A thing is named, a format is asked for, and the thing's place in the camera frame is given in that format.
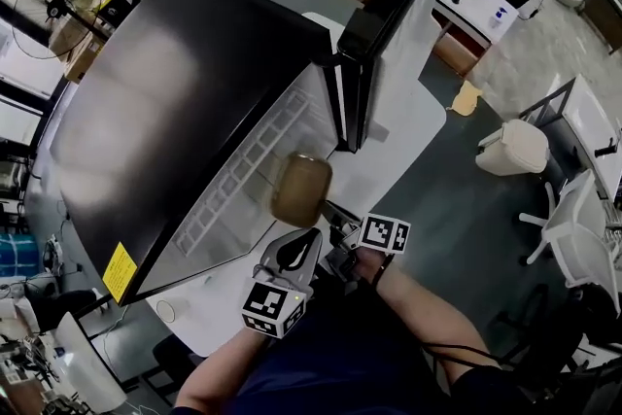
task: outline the wristband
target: wristband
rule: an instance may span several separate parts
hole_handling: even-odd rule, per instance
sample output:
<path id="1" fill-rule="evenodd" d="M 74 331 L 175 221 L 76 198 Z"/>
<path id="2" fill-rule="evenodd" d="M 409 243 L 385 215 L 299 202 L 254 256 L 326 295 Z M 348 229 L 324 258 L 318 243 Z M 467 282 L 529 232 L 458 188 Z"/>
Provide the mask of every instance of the wristband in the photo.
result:
<path id="1" fill-rule="evenodd" d="M 378 282 L 380 282 L 380 278 L 382 277 L 382 275 L 384 274 L 385 270 L 387 269 L 387 266 L 389 266 L 391 261 L 393 261 L 393 257 L 394 256 L 395 255 L 386 255 L 385 256 L 385 260 L 382 261 L 382 264 L 380 265 L 380 268 L 378 268 L 378 271 L 373 276 L 373 280 L 371 281 L 371 287 L 373 289 L 376 289 L 376 287 L 378 286 Z"/>

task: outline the white chair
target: white chair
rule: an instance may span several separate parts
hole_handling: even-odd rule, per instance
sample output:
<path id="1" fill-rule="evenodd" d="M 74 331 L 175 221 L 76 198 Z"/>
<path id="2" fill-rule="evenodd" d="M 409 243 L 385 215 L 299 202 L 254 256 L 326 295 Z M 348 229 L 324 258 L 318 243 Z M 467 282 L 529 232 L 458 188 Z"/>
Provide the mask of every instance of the white chair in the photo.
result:
<path id="1" fill-rule="evenodd" d="M 587 170 L 567 184 L 555 207 L 553 189 L 546 184 L 549 219 L 525 213 L 521 222 L 542 227 L 542 241 L 527 258 L 532 264 L 550 244 L 553 255 L 566 277 L 568 287 L 587 283 L 602 286 L 611 296 L 620 314 L 620 299 L 613 262 L 618 255 L 617 242 L 605 243 L 605 209 L 594 186 L 594 173 Z"/>

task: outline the electric fan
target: electric fan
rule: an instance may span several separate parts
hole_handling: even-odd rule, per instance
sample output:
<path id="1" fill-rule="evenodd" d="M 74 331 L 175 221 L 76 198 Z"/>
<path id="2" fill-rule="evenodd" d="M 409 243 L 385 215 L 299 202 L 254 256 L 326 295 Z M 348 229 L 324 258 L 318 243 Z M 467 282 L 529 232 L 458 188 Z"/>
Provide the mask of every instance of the electric fan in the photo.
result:
<path id="1" fill-rule="evenodd" d="M 94 26 L 100 4 L 101 0 L 17 0 L 12 23 L 17 45 L 31 57 L 50 59 L 74 49 L 89 31 L 106 41 Z M 25 22 L 39 32 L 37 40 L 20 31 Z"/>

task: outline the brown container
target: brown container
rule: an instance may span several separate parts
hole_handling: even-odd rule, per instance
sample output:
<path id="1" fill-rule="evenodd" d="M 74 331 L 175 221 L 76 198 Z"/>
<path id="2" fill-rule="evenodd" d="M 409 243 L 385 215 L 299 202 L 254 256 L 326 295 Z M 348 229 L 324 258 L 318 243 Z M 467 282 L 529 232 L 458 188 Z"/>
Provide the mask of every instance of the brown container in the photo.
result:
<path id="1" fill-rule="evenodd" d="M 277 220 L 308 228 L 320 219 L 332 168 L 323 159 L 291 153 L 274 186 L 270 211 Z"/>

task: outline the person's left arm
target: person's left arm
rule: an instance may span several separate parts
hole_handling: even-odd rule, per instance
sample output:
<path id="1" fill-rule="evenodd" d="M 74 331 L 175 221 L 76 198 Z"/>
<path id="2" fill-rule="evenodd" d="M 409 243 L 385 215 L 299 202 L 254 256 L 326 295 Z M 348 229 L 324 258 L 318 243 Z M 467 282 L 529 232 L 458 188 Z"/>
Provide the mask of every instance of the person's left arm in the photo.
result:
<path id="1" fill-rule="evenodd" d="M 236 395 L 249 373 L 253 359 L 266 336 L 250 329 L 240 330 L 190 375 L 175 401 L 201 413 L 219 413 L 225 401 Z"/>

